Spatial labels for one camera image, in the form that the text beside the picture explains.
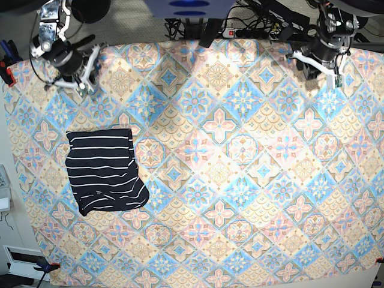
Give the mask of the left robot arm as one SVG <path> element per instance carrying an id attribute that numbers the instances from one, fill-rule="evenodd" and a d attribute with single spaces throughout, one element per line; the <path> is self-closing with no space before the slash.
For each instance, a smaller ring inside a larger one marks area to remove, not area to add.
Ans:
<path id="1" fill-rule="evenodd" d="M 344 82 L 344 56 L 349 53 L 359 21 L 356 15 L 341 11 L 330 1 L 313 4 L 319 9 L 317 23 L 311 26 L 316 33 L 309 44 L 288 53 L 286 59 L 296 60 L 296 67 L 306 80 L 323 73 L 330 88 L 340 88 Z"/>

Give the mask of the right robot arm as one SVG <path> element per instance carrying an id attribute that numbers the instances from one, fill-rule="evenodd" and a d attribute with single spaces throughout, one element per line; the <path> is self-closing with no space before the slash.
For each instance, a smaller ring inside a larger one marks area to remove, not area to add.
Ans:
<path id="1" fill-rule="evenodd" d="M 76 43 L 71 43 L 65 35 L 70 27 L 71 15 L 75 13 L 85 23 L 84 13 L 68 1 L 48 1 L 37 11 L 38 34 L 31 36 L 29 42 L 29 61 L 43 59 L 58 74 L 49 79 L 38 79 L 47 90 L 51 86 L 72 89 L 80 95 L 92 94 L 97 90 L 97 77 L 100 64 L 100 52 L 105 44 L 95 44 L 83 50 L 82 47 L 95 40 L 91 34 Z"/>

